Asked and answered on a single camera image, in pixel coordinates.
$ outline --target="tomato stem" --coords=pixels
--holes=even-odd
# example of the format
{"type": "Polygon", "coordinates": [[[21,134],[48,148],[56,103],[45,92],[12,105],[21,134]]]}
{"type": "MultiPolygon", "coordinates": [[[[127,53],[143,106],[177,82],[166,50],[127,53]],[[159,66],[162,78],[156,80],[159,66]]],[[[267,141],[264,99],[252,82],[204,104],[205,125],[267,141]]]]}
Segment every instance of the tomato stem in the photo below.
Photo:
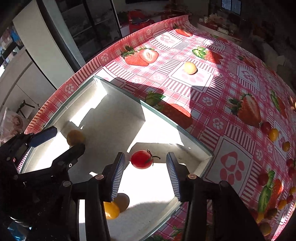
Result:
{"type": "Polygon", "coordinates": [[[147,152],[151,155],[151,157],[147,161],[145,161],[145,163],[150,162],[152,160],[152,166],[153,166],[153,164],[154,164],[153,158],[157,157],[158,159],[160,159],[160,157],[159,156],[153,156],[148,149],[147,149],[147,152]]]}

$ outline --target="checkered pattern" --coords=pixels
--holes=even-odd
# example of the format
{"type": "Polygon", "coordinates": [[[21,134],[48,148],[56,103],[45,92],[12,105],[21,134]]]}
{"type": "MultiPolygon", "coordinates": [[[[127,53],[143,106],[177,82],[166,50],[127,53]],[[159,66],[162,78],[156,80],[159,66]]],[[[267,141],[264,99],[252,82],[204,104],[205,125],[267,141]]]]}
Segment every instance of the checkered pattern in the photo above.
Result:
{"type": "MultiPolygon", "coordinates": [[[[163,102],[175,103],[191,113],[193,123],[186,130],[213,151],[215,160],[205,180],[219,182],[228,180],[248,207],[257,208],[262,190],[257,177],[262,171],[273,169],[284,191],[280,198],[286,198],[292,181],[287,176],[286,159],[295,156],[281,150],[283,141],[290,141],[295,147],[295,114],[286,109],[287,119],[274,107],[270,91],[274,90],[285,106],[289,106],[287,95],[292,91],[278,75],[273,75],[261,60],[236,44],[216,39],[193,27],[188,16],[180,16],[155,23],[119,40],[87,63],[66,81],[38,111],[29,124],[26,133],[41,131],[61,105],[79,86],[94,74],[144,100],[150,92],[165,95],[163,102]],[[178,34],[174,24],[192,31],[193,36],[178,34]],[[159,57],[149,66],[131,66],[120,56],[125,46],[138,49],[142,46],[154,48],[159,57]],[[192,52],[198,46],[221,56],[220,64],[195,56],[192,52]],[[237,56],[246,56],[256,68],[237,56]],[[198,72],[187,75],[183,64],[192,62],[198,72]],[[239,98],[242,93],[251,93],[259,105],[262,120],[269,121],[280,130],[280,138],[272,143],[261,130],[244,124],[231,114],[228,108],[230,98],[239,98]],[[235,163],[230,168],[227,162],[235,163]]],[[[274,239],[281,232],[294,211],[294,202],[287,205],[270,222],[274,239]]],[[[173,226],[184,226],[187,203],[184,203],[171,218],[156,231],[164,239],[170,239],[173,226]]],[[[208,221],[211,222],[211,205],[208,205],[208,221]]]]}

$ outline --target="tablecloth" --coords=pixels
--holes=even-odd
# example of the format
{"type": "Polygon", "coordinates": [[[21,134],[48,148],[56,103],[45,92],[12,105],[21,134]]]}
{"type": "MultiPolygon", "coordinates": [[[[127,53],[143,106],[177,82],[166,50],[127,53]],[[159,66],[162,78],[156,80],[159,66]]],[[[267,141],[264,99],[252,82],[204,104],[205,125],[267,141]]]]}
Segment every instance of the tablecloth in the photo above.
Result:
{"type": "MultiPolygon", "coordinates": [[[[202,142],[215,155],[205,180],[227,180],[247,207],[257,209],[261,172],[274,170],[274,180],[283,185],[279,199],[287,197],[293,184],[286,160],[295,156],[296,124],[287,97],[295,95],[248,51],[199,31],[187,15],[155,23],[119,40],[82,67],[49,98],[26,133],[41,131],[93,74],[146,101],[202,142]],[[188,75],[185,62],[194,63],[197,72],[188,75]],[[261,121],[278,129],[275,142],[262,133],[261,121]],[[285,141],[292,146],[288,152],[282,150],[285,141]]],[[[269,238],[278,236],[294,208],[292,201],[268,221],[269,238]]],[[[186,211],[184,203],[154,235],[177,240],[174,234],[184,226],[186,211]]]]}

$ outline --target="metal bolt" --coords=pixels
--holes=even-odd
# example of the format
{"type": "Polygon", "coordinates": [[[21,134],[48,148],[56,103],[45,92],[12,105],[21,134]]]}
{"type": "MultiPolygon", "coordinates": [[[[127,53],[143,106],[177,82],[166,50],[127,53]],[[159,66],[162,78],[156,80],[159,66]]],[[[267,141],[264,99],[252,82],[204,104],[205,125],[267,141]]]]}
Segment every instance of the metal bolt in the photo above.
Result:
{"type": "Polygon", "coordinates": [[[229,183],[226,182],[226,181],[221,181],[221,182],[220,182],[220,185],[221,185],[222,187],[226,188],[226,187],[229,186],[229,183]]]}
{"type": "Polygon", "coordinates": [[[192,179],[192,180],[197,178],[197,175],[195,175],[195,174],[188,174],[187,176],[189,179],[192,179]]]}
{"type": "Polygon", "coordinates": [[[95,179],[97,179],[97,180],[102,180],[103,178],[104,178],[103,174],[98,174],[95,176],[95,179]]]}
{"type": "Polygon", "coordinates": [[[70,185],[71,185],[71,182],[70,182],[70,181],[64,181],[64,182],[63,182],[63,186],[64,186],[65,188],[69,187],[70,185]]]}

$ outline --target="red and white tablecloth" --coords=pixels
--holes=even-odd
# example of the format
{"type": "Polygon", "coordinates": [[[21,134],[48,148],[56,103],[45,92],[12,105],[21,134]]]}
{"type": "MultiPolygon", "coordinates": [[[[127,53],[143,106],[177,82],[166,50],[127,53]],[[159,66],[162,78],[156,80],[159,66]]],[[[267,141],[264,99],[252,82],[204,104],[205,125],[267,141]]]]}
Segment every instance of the red and white tablecloth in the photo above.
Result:
{"type": "MultiPolygon", "coordinates": [[[[176,112],[172,112],[166,103],[174,104],[171,106],[180,110],[183,116],[178,114],[173,120],[215,155],[205,180],[215,183],[227,180],[247,207],[257,209],[263,188],[258,185],[257,177],[262,171],[275,171],[274,180],[280,179],[283,185],[278,200],[287,197],[293,184],[287,174],[286,160],[295,157],[293,127],[296,126],[295,118],[292,120],[295,114],[289,109],[287,97],[295,95],[276,73],[268,70],[260,59],[248,51],[199,31],[189,23],[188,16],[155,23],[119,40],[81,68],[49,98],[26,133],[41,131],[67,98],[93,74],[142,100],[147,99],[150,93],[159,93],[158,97],[162,100],[156,101],[155,107],[163,106],[166,112],[159,109],[164,114],[174,113],[169,116],[172,119],[176,117],[176,112]],[[152,54],[152,59],[154,56],[157,58],[150,63],[146,61],[147,64],[143,62],[144,58],[138,59],[142,66],[127,64],[131,61],[126,56],[122,57],[127,51],[125,46],[129,46],[129,51],[130,47],[135,49],[135,58],[145,48],[153,49],[152,52],[146,51],[146,57],[152,54]],[[184,72],[184,63],[188,61],[196,65],[197,73],[188,75],[184,72]],[[283,101],[285,113],[273,104],[272,91],[276,98],[283,101]],[[232,114],[230,107],[233,105],[229,99],[236,99],[241,108],[247,110],[238,116],[232,114]],[[254,126],[243,123],[246,122],[243,115],[255,120],[254,126]],[[261,121],[269,121],[278,129],[279,137],[275,142],[255,127],[259,124],[258,116],[261,121]],[[285,141],[290,141],[292,146],[288,152],[282,150],[285,141]]],[[[292,201],[268,221],[272,227],[269,238],[278,236],[294,208],[295,201],[292,201]]],[[[186,210],[187,203],[155,235],[173,239],[171,236],[176,227],[181,229],[184,226],[186,210]]],[[[210,222],[210,203],[208,214],[210,222]]]]}

